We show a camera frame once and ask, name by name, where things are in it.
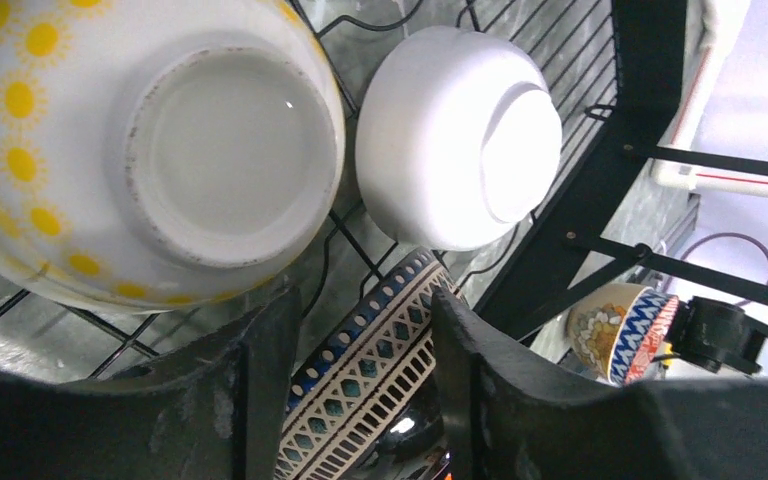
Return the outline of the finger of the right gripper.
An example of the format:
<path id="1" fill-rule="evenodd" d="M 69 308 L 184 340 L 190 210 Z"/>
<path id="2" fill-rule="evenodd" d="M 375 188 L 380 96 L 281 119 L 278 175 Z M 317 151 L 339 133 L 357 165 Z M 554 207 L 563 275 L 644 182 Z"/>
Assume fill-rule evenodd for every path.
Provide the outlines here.
<path id="1" fill-rule="evenodd" d="M 733 304 L 694 297 L 681 301 L 665 336 L 679 359 L 717 373 L 724 366 L 754 375 L 761 371 L 761 350 L 768 324 Z"/>

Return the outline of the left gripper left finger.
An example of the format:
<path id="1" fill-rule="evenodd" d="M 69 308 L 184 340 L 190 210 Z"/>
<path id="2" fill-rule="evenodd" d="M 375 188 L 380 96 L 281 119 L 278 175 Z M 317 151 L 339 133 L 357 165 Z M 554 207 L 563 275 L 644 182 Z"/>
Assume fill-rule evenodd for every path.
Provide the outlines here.
<path id="1" fill-rule="evenodd" d="M 270 479 L 301 322 L 288 288 L 106 380 L 0 371 L 0 479 Z"/>

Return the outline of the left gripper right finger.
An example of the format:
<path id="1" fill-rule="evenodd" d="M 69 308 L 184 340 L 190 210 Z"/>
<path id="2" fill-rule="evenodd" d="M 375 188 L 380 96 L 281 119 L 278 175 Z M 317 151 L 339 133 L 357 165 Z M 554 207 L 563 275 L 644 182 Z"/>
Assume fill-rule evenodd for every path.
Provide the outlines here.
<path id="1" fill-rule="evenodd" d="M 768 380 L 615 388 L 535 354 L 451 292 L 431 307 L 456 479 L 768 479 Z"/>

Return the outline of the orange zigzag bowl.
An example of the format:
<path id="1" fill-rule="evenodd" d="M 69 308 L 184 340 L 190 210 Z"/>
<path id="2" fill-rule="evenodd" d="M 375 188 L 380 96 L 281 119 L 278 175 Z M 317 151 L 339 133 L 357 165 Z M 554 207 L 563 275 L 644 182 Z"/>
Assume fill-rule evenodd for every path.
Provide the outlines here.
<path id="1" fill-rule="evenodd" d="M 623 386 L 644 377 L 679 306 L 677 296 L 649 286 L 611 283 L 571 307 L 566 334 L 580 361 Z"/>

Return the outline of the black blue banded bowl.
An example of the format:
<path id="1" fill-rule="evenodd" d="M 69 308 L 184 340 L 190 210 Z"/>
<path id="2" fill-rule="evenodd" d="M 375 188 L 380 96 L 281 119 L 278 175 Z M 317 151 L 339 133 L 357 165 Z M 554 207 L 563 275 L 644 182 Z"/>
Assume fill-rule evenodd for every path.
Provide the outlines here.
<path id="1" fill-rule="evenodd" d="M 435 366 L 435 290 L 464 297 L 428 249 L 406 255 L 311 353 L 290 384 L 276 479 L 338 479 L 385 433 Z"/>

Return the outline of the yellow sun pattern bowl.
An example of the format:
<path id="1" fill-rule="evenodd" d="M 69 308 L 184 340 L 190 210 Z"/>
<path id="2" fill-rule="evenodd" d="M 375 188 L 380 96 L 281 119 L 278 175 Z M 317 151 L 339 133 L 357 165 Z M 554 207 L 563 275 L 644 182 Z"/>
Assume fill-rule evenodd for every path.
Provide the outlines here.
<path id="1" fill-rule="evenodd" d="M 0 1 L 0 275 L 117 313 L 227 300 L 313 241 L 342 99 L 284 1 Z"/>

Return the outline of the white bowl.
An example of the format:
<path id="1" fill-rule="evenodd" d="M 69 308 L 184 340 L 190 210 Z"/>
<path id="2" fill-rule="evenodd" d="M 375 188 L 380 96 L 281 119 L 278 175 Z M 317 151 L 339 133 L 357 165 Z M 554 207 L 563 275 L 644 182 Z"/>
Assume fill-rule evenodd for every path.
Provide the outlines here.
<path id="1" fill-rule="evenodd" d="M 529 55 L 485 33 L 432 26 L 400 42 L 371 79 L 357 183 L 389 238 L 470 251 L 545 199 L 561 144 L 559 113 Z"/>

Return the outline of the white pvc pipe frame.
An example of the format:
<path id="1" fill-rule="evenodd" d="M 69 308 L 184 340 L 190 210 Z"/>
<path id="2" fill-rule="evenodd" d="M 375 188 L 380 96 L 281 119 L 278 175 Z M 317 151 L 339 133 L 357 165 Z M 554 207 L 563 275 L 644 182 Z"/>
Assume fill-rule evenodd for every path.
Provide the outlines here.
<path id="1" fill-rule="evenodd" d="M 768 27 L 748 1 L 690 1 L 682 96 L 663 147 L 768 162 Z"/>

